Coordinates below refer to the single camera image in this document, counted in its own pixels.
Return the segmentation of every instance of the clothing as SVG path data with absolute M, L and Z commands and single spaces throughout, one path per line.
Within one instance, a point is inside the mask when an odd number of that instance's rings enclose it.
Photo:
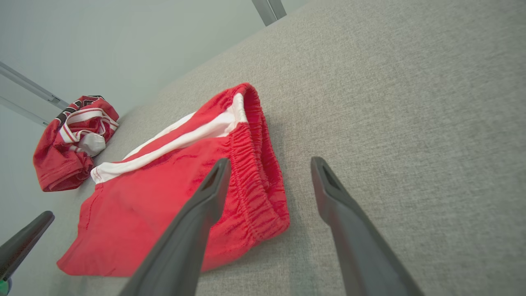
M 71 275 L 131 276 L 216 161 L 231 161 L 225 208 L 210 229 L 202 270 L 230 263 L 283 233 L 289 212 L 256 90 L 214 96 L 122 161 L 91 172 L 78 237 L 57 262 Z
M 101 96 L 82 96 L 46 127 L 33 155 L 42 191 L 79 187 L 106 147 L 119 115 Z

